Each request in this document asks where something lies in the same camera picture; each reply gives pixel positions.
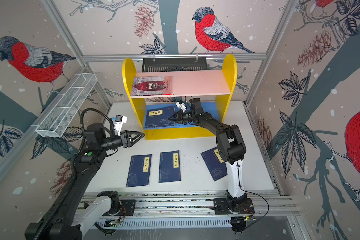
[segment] yellow title label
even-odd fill
[[[173,167],[179,167],[179,154],[177,152],[173,154]]]
[[[148,169],[149,169],[149,157],[145,157],[143,172],[148,172]]]
[[[214,150],[214,152],[215,152],[215,154],[216,154],[217,158],[219,159],[220,163],[223,163],[223,160],[221,159],[221,156],[220,156],[219,150],[218,150],[218,149],[215,149],[215,150]]]
[[[155,116],[163,114],[163,110],[152,111],[148,113],[148,116]]]

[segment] white table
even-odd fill
[[[114,103],[108,114],[127,116],[127,123],[122,130],[141,131],[130,103]],[[259,146],[256,143],[248,117],[242,102],[232,101],[224,123],[236,124],[243,136],[247,152],[244,158],[243,183],[246,190],[274,189],[269,177]],[[101,191],[117,191],[119,193],[136,194],[196,194],[223,192],[228,186],[225,176],[213,181],[203,161],[201,152],[216,147],[216,137],[199,137],[169,140],[145,140],[137,142],[133,147],[119,148],[119,151],[107,157],[100,170],[91,180],[86,194]],[[158,183],[160,152],[180,151],[181,182]],[[149,186],[125,187],[132,155],[152,154]]]

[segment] red book cover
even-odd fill
[[[171,94],[170,76],[135,77],[131,96],[154,96]]]

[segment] book cover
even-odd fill
[[[201,155],[214,181],[227,175],[225,162],[221,159],[217,147],[202,152]]]
[[[158,182],[181,181],[179,151],[161,152]]]
[[[171,94],[171,76],[134,77],[131,96]]]
[[[152,154],[131,157],[126,187],[148,186]]]
[[[174,126],[175,122],[168,120],[174,113],[174,106],[147,110],[145,116],[145,128]]]

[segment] white wire basket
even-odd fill
[[[93,73],[76,74],[74,81],[66,93],[62,95],[56,106],[44,118],[36,129],[42,137],[61,137],[71,123],[81,104],[97,83]]]

